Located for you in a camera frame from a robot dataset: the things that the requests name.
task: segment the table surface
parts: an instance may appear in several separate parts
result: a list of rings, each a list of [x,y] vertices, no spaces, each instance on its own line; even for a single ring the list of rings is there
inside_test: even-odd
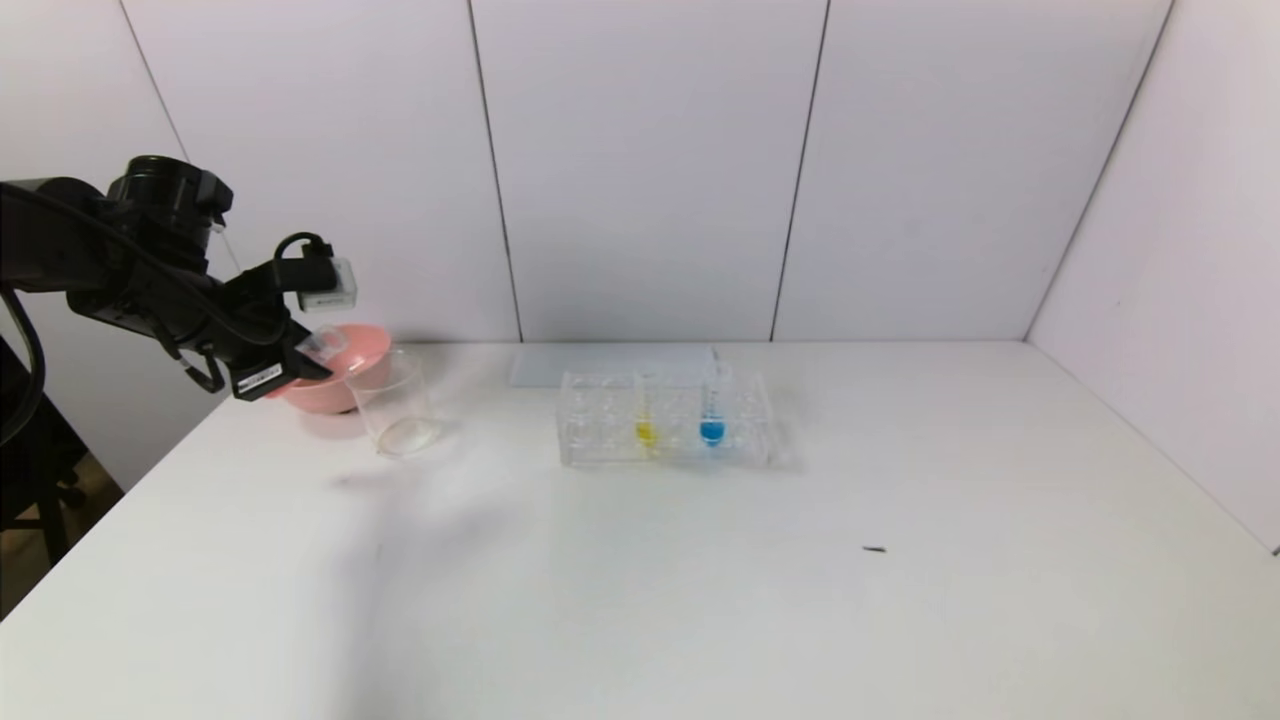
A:
[[[0,624],[0,716],[1280,717],[1277,561],[1029,346],[718,345],[760,470],[562,468],[517,347],[421,347],[411,461],[221,405]]]

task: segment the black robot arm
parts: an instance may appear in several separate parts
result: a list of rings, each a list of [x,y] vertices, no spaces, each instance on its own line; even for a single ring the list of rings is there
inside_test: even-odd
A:
[[[155,338],[209,392],[225,386],[216,361],[241,400],[329,375],[296,348],[310,331],[291,319],[284,295],[297,292],[305,310],[348,307],[355,304],[349,265],[319,236],[296,233],[268,263],[227,283],[210,277],[209,233],[224,224],[233,197],[212,173],[148,155],[134,158],[105,196],[74,178],[46,178],[0,183],[0,286],[19,329],[31,336],[41,380],[38,338],[14,288],[65,292],[72,311]],[[302,256],[284,258],[300,241]],[[201,355],[205,369],[180,350]],[[40,392],[35,388],[37,401]],[[19,415],[5,421],[5,441],[20,428]]]

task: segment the cable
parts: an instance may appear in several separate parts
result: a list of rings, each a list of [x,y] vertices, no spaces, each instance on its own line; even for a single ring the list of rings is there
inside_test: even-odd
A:
[[[191,283],[188,283],[186,279],[178,275],[173,270],[173,268],[165,265],[163,261],[157,260],[154,255],[138,247],[138,245],[133,242],[133,240],[120,233],[111,225],[96,218],[91,218],[76,210],[74,208],[70,208],[51,197],[46,197],[44,195],[40,195],[38,192],[32,192],[23,187],[18,187],[9,183],[0,183],[0,191],[22,197],[24,200],[35,201],[38,205],[44,205],[46,209],[52,210],[63,215],[64,218],[69,218],[83,225],[93,228],[96,232],[101,233],[102,237],[105,237],[106,240],[123,246],[125,250],[134,254],[138,258],[138,260],[141,260],[143,264],[150,266],[152,270],[156,270],[157,273],[164,275],[165,279],[174,283],[187,295],[189,295],[195,305],[198,306],[201,310],[204,310],[206,314],[209,314],[209,316],[212,318],[219,325],[223,325],[224,328],[230,331],[232,334],[234,334],[236,337],[250,345],[274,345],[279,342],[280,338],[284,337],[284,333],[288,331],[289,323],[287,319],[282,318],[279,325],[274,331],[271,331],[270,334],[259,336],[257,333],[246,332],[243,328],[237,327],[236,320],[229,315],[227,315],[227,313],[224,313],[221,307],[214,305],[214,302],[207,297],[205,297],[202,292],[196,290]]]
[[[294,242],[297,242],[300,240],[306,240],[308,242],[319,242],[320,245],[325,243],[324,238],[321,238],[320,236],[317,236],[314,232],[296,232],[296,233],[291,234],[289,237],[282,240],[280,245],[275,246],[275,255],[274,255],[273,259],[275,259],[275,260],[284,260],[284,251],[288,250],[288,247],[291,245],[293,245]]]
[[[18,296],[13,292],[13,288],[9,286],[0,287],[0,295],[4,295],[4,304],[9,309],[9,315],[18,323],[18,334],[22,336],[22,342],[27,346],[27,359],[31,363],[31,379],[27,380],[27,389],[22,395],[22,401],[18,402],[18,409],[14,410],[13,416],[5,420],[4,427],[0,428],[0,445],[6,445],[13,439],[13,436],[18,434],[27,425],[40,407],[40,400],[45,396],[45,348],[40,346],[40,336],[36,334],[36,328],[31,325],[31,318],[22,309],[22,302],[18,302]]]
[[[173,336],[169,334],[168,328],[164,327],[160,318],[156,318],[150,310],[140,313],[140,316],[151,328],[155,338],[160,342],[160,347],[169,354],[169,357],[173,357],[179,365],[182,365],[187,377],[196,380],[196,384],[200,386],[201,389],[214,393],[227,386],[227,382],[223,380],[221,370],[218,369],[218,363],[214,363],[214,356],[207,352],[207,350],[200,351],[200,356],[205,359],[205,366],[209,368],[207,373],[201,373],[195,365],[182,356],[182,351],[178,348],[177,341],[174,341]]]

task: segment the white tag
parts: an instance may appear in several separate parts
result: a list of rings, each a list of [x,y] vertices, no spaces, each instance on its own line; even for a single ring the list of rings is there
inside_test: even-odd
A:
[[[241,378],[241,380],[236,383],[236,389],[246,392],[283,374],[284,374],[284,368],[282,368],[280,364],[276,363],[275,365],[271,365],[265,370],[259,370],[257,373],[253,373],[247,378]]]
[[[334,355],[347,350],[351,343],[347,336],[333,325],[320,325],[316,332],[308,334],[294,350],[314,360],[317,365],[324,365]]]

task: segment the glass beaker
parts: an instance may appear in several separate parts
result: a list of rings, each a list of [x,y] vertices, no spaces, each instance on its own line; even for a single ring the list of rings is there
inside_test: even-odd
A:
[[[428,409],[422,361],[404,350],[362,359],[344,378],[380,455],[404,457],[431,445],[440,430]]]

